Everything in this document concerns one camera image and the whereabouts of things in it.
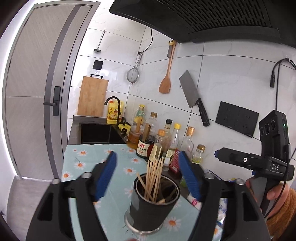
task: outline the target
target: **range hood vent grille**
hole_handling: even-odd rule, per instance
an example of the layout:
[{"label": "range hood vent grille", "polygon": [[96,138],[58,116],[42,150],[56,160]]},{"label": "range hood vent grille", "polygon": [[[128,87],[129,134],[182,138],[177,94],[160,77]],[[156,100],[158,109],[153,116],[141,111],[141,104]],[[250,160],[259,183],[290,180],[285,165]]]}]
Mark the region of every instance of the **range hood vent grille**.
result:
[{"label": "range hood vent grille", "polygon": [[262,0],[157,0],[198,32],[226,26],[270,27]]}]

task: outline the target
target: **door handle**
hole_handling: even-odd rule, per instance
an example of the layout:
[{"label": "door handle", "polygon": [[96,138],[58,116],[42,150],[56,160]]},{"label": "door handle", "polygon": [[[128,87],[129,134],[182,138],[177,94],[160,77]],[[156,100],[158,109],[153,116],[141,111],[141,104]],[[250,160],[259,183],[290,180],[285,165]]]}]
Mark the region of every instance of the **door handle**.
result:
[{"label": "door handle", "polygon": [[61,94],[61,87],[55,86],[54,87],[54,99],[53,103],[50,102],[44,102],[43,105],[51,105],[52,108],[52,115],[53,116],[59,116],[59,96]]},{"label": "door handle", "polygon": [[57,105],[56,103],[48,103],[48,102],[44,102],[43,104],[44,104],[44,105],[52,105],[52,106]]}]

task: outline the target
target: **tablecloth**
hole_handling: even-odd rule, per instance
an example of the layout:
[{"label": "tablecloth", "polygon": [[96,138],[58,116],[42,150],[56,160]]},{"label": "tablecloth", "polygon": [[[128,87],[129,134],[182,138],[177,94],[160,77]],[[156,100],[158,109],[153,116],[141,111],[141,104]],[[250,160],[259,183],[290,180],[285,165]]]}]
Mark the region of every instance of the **tablecloth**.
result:
[{"label": "tablecloth", "polygon": [[[126,144],[118,145],[68,145],[64,155],[62,181],[78,178],[83,172],[91,172],[97,163],[103,162],[109,153],[117,153],[117,167],[104,197],[95,203],[95,209],[109,241],[188,240],[199,211],[180,196],[176,205],[164,221],[161,230],[155,234],[139,236],[129,230],[124,223],[124,213],[130,207],[130,197],[136,172],[146,172],[147,164],[138,157],[134,149]],[[83,241],[80,230],[75,198],[70,198],[70,214],[74,235]],[[221,238],[217,227],[213,241]]]}]

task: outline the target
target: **black wall switch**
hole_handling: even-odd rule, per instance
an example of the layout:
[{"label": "black wall switch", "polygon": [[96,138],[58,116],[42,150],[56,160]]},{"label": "black wall switch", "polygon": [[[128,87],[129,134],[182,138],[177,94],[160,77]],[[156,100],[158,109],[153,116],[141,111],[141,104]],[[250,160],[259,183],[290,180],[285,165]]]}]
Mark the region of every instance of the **black wall switch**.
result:
[{"label": "black wall switch", "polygon": [[259,113],[221,101],[216,123],[252,137]]},{"label": "black wall switch", "polygon": [[103,66],[103,61],[95,60],[93,69],[101,70]]}]

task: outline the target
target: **kitchen sink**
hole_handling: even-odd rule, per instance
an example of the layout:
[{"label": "kitchen sink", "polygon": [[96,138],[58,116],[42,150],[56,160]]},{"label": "kitchen sink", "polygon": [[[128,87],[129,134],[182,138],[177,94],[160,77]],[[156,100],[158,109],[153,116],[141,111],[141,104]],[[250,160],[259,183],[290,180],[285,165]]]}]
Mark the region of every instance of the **kitchen sink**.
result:
[{"label": "kitchen sink", "polygon": [[81,124],[81,144],[124,144],[112,125]]}]

